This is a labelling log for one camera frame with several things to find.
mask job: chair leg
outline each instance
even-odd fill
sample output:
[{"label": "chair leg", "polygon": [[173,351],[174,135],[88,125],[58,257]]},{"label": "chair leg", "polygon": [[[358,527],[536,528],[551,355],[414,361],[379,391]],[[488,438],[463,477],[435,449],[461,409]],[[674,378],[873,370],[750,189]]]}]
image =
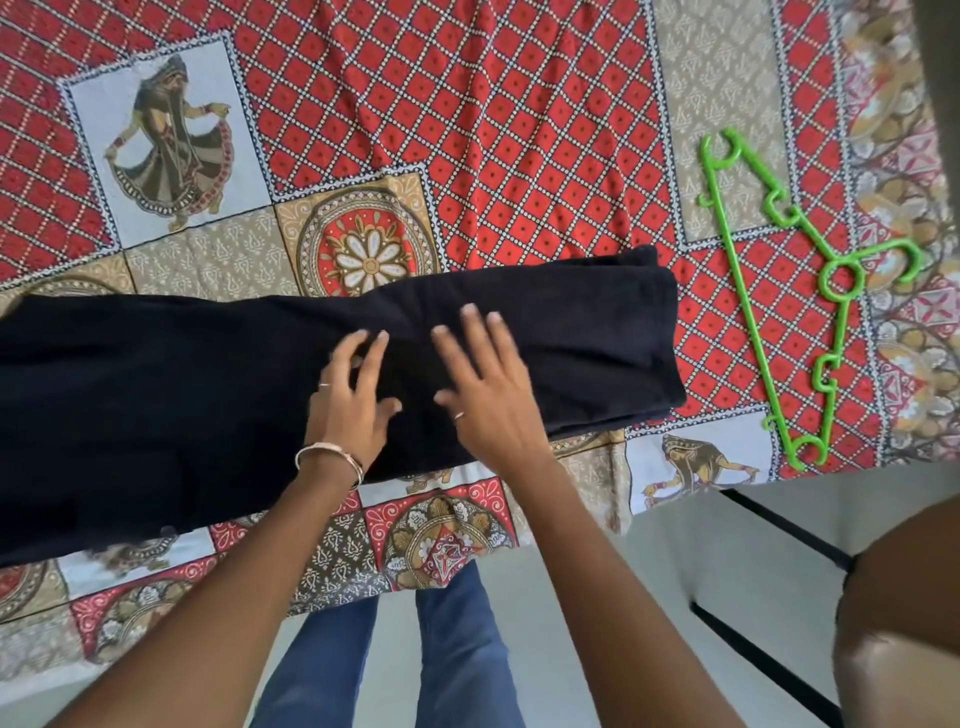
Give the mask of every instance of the chair leg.
[{"label": "chair leg", "polygon": [[770,678],[794,700],[820,718],[829,728],[843,728],[840,708],[816,692],[797,675],[774,660],[720,618],[715,617],[697,602],[690,602],[693,612],[707,627],[727,643],[734,652]]},{"label": "chair leg", "polygon": [[790,534],[805,546],[809,546],[817,553],[826,556],[843,571],[849,573],[853,570],[853,557],[850,556],[850,554],[846,551],[837,548],[833,544],[828,544],[819,536],[814,536],[809,531],[800,528],[792,521],[788,521],[780,514],[774,513],[766,506],[760,505],[755,500],[744,496],[742,493],[730,488],[722,490],[720,493],[732,500],[737,505],[743,506],[748,511],[760,516],[762,519],[776,526],[784,533]]}]

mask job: person's left hand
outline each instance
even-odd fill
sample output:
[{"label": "person's left hand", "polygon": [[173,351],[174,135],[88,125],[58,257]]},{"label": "person's left hand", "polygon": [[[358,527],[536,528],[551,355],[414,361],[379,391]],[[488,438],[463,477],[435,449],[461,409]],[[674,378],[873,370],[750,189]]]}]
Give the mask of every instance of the person's left hand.
[{"label": "person's left hand", "polygon": [[[386,331],[380,331],[373,340],[360,365],[356,389],[350,389],[351,361],[367,336],[366,331],[355,331],[333,350],[330,363],[321,372],[320,386],[310,397],[310,414],[303,436],[305,445],[339,445],[356,459],[364,472],[387,444],[387,423],[402,408],[400,400],[393,397],[376,400],[380,364],[390,338]],[[323,452],[318,449],[305,452],[302,461],[307,462]],[[343,460],[335,453],[329,453],[328,457],[329,462]]]}]

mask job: folded black clothing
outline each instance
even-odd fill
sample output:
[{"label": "folded black clothing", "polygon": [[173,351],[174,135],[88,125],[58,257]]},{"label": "folded black clothing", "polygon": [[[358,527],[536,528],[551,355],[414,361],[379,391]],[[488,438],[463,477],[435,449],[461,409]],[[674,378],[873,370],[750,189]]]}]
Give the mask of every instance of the folded black clothing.
[{"label": "folded black clothing", "polygon": [[347,333],[390,332],[398,397],[368,480],[472,458],[433,402],[430,340],[498,310],[551,438],[663,417],[684,401],[677,284],[642,247],[406,279],[359,298],[215,303],[28,296],[0,321],[0,567],[184,532],[270,507],[294,477],[310,394]]}]

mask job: silver bangle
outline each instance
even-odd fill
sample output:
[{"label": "silver bangle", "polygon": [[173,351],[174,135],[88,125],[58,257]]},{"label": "silver bangle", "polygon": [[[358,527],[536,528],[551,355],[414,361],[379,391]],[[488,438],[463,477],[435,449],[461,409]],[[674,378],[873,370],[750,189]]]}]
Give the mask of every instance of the silver bangle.
[{"label": "silver bangle", "polygon": [[294,456],[294,465],[297,466],[297,470],[300,469],[300,456],[311,449],[323,449],[327,450],[328,452],[336,452],[338,455],[344,458],[350,463],[357,473],[357,481],[351,487],[351,490],[360,487],[360,484],[363,482],[363,466],[357,462],[357,459],[353,457],[353,455],[341,448],[339,445],[334,445],[333,443],[314,443],[313,445],[304,445],[302,448],[297,450],[297,454]]}]

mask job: pant leg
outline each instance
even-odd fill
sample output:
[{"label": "pant leg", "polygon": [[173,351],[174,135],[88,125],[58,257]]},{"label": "pant leg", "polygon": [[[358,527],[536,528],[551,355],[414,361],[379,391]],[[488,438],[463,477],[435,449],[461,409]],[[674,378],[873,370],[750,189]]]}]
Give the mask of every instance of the pant leg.
[{"label": "pant leg", "polygon": [[316,612],[264,688],[251,728],[350,728],[378,597]]},{"label": "pant leg", "polygon": [[476,562],[417,592],[423,668],[417,728],[522,728],[507,647]]}]

